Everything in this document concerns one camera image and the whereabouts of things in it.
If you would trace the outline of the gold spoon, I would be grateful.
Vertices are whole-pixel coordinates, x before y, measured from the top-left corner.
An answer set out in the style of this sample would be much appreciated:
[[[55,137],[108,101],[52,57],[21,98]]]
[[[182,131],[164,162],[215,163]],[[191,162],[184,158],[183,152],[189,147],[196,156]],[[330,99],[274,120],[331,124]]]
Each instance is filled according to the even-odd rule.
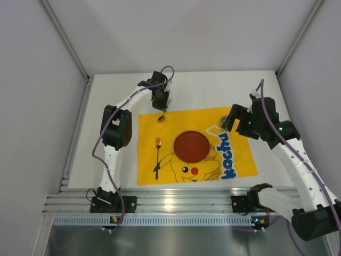
[[[160,117],[158,117],[157,119],[158,122],[163,122],[165,120],[165,113],[166,112],[164,111],[163,114]]]

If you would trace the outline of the yellow Pikachu placemat cloth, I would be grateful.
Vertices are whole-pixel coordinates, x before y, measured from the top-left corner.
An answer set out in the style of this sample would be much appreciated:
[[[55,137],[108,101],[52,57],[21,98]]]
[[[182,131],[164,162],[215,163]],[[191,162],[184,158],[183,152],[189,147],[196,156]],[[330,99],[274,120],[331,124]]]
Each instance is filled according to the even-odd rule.
[[[220,127],[230,107],[173,111],[158,122],[158,114],[140,115],[137,143],[138,185],[162,185],[230,180],[258,174],[248,139]],[[186,163],[174,153],[174,141],[185,131],[198,131],[210,144],[209,154],[197,163]],[[156,138],[161,138],[158,180]]]

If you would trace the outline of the gold fork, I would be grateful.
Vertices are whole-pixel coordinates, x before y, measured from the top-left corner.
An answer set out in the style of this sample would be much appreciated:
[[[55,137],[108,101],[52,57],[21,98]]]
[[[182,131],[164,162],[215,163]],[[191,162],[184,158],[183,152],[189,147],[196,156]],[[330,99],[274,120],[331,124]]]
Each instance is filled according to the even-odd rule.
[[[157,164],[155,168],[155,178],[158,180],[158,170],[159,170],[159,149],[161,148],[161,138],[156,138],[156,148],[157,148]]]

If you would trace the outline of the red round plate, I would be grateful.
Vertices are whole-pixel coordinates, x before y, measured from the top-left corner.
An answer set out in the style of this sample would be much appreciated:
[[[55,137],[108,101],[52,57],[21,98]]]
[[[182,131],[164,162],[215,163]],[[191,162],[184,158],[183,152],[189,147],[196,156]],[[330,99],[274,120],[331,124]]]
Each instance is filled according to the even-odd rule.
[[[174,153],[186,163],[197,163],[209,154],[210,144],[205,135],[198,131],[185,131],[174,141]]]

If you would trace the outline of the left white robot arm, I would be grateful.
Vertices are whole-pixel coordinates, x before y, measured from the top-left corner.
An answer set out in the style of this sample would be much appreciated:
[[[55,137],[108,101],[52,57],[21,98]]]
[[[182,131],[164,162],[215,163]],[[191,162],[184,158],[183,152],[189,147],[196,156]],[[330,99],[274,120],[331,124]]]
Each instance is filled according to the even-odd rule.
[[[92,150],[92,156],[103,164],[99,196],[102,193],[105,196],[120,193],[120,164],[124,147],[132,138],[133,113],[147,103],[151,103],[156,110],[166,112],[170,93],[168,83],[171,80],[161,71],[154,71],[151,78],[140,81],[122,102],[104,108],[100,135]]]

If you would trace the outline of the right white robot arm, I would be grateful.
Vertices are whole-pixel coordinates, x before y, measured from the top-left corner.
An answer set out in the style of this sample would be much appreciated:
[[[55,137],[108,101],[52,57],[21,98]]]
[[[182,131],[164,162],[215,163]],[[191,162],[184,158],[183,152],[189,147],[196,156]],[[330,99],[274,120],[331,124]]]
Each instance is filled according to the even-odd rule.
[[[328,187],[321,186],[322,179],[307,156],[294,124],[279,119],[274,99],[254,94],[250,98],[250,107],[232,105],[229,114],[221,118],[221,128],[265,141],[289,174],[301,199],[293,200],[272,185],[262,183],[247,192],[251,207],[268,208],[280,214],[304,241],[340,231],[340,200]]]

